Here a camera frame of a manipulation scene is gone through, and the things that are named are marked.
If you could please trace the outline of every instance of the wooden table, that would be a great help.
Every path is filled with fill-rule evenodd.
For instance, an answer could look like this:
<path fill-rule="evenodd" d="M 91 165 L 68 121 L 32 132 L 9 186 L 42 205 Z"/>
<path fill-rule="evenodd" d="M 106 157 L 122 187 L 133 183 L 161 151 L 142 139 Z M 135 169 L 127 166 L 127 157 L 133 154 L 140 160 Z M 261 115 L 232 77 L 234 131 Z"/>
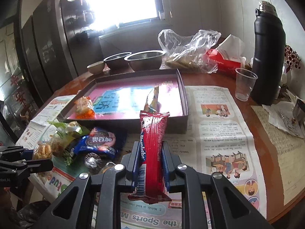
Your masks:
<path fill-rule="evenodd" d="M 131 69 L 123 70 L 122 72 L 132 72 Z M 109 74 L 119 74 L 108 70 L 100 76 Z M 89 72 L 84 73 L 78 78 L 66 84 L 61 89 L 57 90 L 53 96 L 45 103 L 47 105 L 53 98 L 60 95 L 73 95 L 83 89 L 94 78 Z M 263 175 L 266 184 L 267 195 L 267 220 L 270 223 L 275 222 L 289 210 L 291 210 L 303 197 L 305 197 L 305 189 L 302 190 L 292 201 L 284 206 L 283 182 L 278 163 L 276 148 L 270 142 L 267 133 L 265 132 L 260 120 L 251 108 L 251 105 L 257 105 L 251 98 L 247 102 L 239 101 L 235 98 L 235 79 L 222 74 L 199 74 L 199 73 L 182 73 L 184 85 L 215 85 L 226 87 L 229 89 L 237 106 L 239 107 L 245 122 L 247 123 L 254 137 L 255 148 L 260 159 Z"/>

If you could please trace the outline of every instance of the small bowl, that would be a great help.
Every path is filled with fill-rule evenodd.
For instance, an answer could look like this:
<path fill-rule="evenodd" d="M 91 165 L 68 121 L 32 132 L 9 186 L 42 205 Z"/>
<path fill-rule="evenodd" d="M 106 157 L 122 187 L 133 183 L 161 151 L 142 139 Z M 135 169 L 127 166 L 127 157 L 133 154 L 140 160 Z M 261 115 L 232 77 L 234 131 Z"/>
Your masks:
<path fill-rule="evenodd" d="M 87 70 L 94 75 L 102 73 L 104 68 L 105 68 L 104 61 L 99 61 L 87 66 Z"/>
<path fill-rule="evenodd" d="M 124 59 L 129 62 L 130 67 L 134 71 L 159 69 L 164 54 L 164 51 L 159 50 L 145 51 L 128 55 Z"/>
<path fill-rule="evenodd" d="M 130 55 L 131 52 L 123 52 L 119 54 L 112 55 L 104 59 L 109 69 L 117 70 L 128 67 L 128 62 L 124 58 Z"/>

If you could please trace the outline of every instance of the water bottle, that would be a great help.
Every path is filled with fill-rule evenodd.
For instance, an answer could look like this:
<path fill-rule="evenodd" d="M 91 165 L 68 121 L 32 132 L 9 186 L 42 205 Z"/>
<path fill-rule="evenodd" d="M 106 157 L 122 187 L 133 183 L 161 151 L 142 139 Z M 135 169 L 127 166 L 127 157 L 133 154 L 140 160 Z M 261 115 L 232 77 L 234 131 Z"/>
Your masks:
<path fill-rule="evenodd" d="M 258 79 L 251 97 L 259 104 L 271 105 L 282 76 L 286 34 L 275 7 L 269 2 L 261 1 L 255 15 L 252 71 Z"/>

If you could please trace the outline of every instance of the plastic cup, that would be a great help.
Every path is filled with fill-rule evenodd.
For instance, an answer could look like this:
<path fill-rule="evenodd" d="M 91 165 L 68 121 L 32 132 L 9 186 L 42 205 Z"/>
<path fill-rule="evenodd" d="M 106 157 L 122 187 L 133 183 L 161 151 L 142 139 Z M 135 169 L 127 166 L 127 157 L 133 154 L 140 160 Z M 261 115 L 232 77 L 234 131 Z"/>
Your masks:
<path fill-rule="evenodd" d="M 235 97 L 245 102 L 248 100 L 258 76 L 252 71 L 243 68 L 236 68 L 235 71 L 237 73 Z"/>

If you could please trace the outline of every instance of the barcode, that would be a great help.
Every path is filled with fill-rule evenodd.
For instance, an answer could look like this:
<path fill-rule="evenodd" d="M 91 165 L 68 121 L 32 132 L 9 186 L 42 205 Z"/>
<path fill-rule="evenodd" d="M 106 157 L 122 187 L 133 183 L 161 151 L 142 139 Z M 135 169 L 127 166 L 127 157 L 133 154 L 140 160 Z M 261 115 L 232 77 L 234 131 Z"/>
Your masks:
<path fill-rule="evenodd" d="M 137 194 L 144 194 L 145 168 L 139 169 Z"/>

